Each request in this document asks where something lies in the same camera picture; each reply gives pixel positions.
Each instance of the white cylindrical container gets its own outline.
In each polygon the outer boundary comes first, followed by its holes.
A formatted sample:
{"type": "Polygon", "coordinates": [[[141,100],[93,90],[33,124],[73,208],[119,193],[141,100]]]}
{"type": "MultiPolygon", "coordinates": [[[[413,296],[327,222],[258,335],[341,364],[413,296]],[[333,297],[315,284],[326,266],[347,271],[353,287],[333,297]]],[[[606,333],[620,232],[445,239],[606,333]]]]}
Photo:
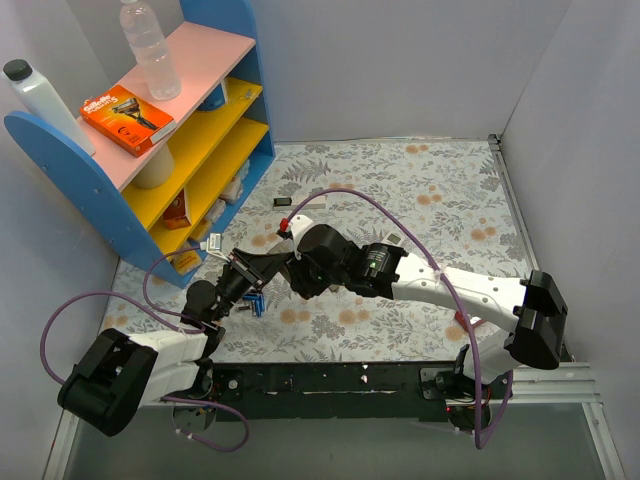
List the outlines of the white cylindrical container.
{"type": "Polygon", "coordinates": [[[7,62],[2,76],[27,110],[60,130],[89,155],[96,153],[96,147],[44,75],[25,60],[17,59],[7,62]]]}
{"type": "Polygon", "coordinates": [[[174,168],[173,155],[165,143],[132,180],[138,188],[156,188],[169,180],[174,168]]]}
{"type": "Polygon", "coordinates": [[[140,0],[121,0],[120,25],[136,61],[157,100],[170,100],[181,91],[180,77],[153,9],[140,0]]]}

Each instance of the floral pattern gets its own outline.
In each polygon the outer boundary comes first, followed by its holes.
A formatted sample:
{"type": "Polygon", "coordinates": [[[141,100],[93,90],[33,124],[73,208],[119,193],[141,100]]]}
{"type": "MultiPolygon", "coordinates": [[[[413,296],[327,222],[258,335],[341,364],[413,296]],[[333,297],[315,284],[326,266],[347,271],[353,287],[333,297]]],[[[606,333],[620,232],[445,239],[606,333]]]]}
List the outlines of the floral pattern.
{"type": "MultiPolygon", "coordinates": [[[[489,145],[481,141],[279,145],[277,157],[223,234],[233,247],[267,252],[283,212],[277,196],[304,196],[323,188],[359,190],[382,203],[426,242],[445,268],[493,276],[524,276],[521,239],[512,223],[489,145]]],[[[381,240],[393,224],[356,197],[332,195],[326,210],[308,212],[358,244],[381,240]]],[[[409,243],[404,247],[416,250],[409,243]]],[[[194,281],[217,280],[221,264],[209,258],[194,281]]],[[[144,272],[121,263],[114,290],[142,300],[144,272]]],[[[154,278],[150,296],[180,311],[185,291],[154,278]]],[[[265,287],[262,318],[233,310],[227,334],[213,354],[219,362],[449,360],[467,343],[453,311],[415,302],[361,298],[339,289],[309,301],[278,275],[265,287]]],[[[125,332],[160,328],[132,305],[109,302],[104,327],[125,332]]],[[[495,331],[484,324],[478,338],[495,331]]]]}

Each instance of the white wall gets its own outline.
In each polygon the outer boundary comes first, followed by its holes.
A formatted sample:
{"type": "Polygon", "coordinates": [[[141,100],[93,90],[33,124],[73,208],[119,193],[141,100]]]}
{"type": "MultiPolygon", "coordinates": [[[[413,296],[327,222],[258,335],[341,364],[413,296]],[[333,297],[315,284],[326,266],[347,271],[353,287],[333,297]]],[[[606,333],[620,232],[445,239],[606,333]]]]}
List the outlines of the white wall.
{"type": "MultiPolygon", "coordinates": [[[[178,0],[146,0],[165,34],[178,0]]],[[[109,79],[114,0],[67,0],[109,79]]],[[[500,133],[570,0],[251,0],[276,140],[500,133]]]]}
{"type": "Polygon", "coordinates": [[[640,4],[574,0],[504,135],[541,267],[569,305],[629,478],[640,478],[640,4]]]}
{"type": "MultiPolygon", "coordinates": [[[[74,109],[108,88],[64,0],[4,2],[0,45],[0,64],[16,57],[29,60],[74,109]]],[[[1,84],[0,115],[20,109],[1,84]]],[[[0,478],[35,479],[42,476],[61,413],[59,387],[40,365],[42,328],[69,297],[108,289],[117,259],[4,125],[0,159],[0,478]]],[[[85,301],[52,331],[49,357],[63,377],[95,337],[104,304],[85,301]]]]}

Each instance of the yellow shelf board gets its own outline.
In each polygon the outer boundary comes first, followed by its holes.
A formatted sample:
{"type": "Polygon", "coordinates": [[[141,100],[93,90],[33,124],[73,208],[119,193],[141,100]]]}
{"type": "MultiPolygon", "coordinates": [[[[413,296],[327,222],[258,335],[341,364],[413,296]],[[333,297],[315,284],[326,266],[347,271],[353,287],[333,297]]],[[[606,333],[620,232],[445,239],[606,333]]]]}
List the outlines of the yellow shelf board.
{"type": "Polygon", "coordinates": [[[140,223],[149,230],[184,188],[207,157],[247,111],[262,87],[235,78],[227,83],[229,103],[213,112],[194,112],[169,139],[175,170],[165,183],[152,189],[127,186],[122,196],[140,223]]]}
{"type": "Polygon", "coordinates": [[[187,184],[191,226],[169,230],[162,219],[150,234],[163,254],[178,250],[247,160],[269,127],[241,118],[187,184]]]}

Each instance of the white bottle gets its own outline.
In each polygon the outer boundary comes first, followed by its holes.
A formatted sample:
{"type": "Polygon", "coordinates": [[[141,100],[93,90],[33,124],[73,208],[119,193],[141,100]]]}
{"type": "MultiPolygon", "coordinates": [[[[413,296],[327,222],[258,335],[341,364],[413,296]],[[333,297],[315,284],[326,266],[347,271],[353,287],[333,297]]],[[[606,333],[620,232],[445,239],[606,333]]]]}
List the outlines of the white bottle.
{"type": "Polygon", "coordinates": [[[7,62],[2,76],[27,110],[64,133],[89,155],[96,153],[96,147],[44,75],[25,60],[17,59],[7,62]]]}
{"type": "Polygon", "coordinates": [[[149,91],[157,100],[170,100],[182,91],[169,46],[151,7],[139,0],[121,0],[120,25],[142,67],[149,91]]]}

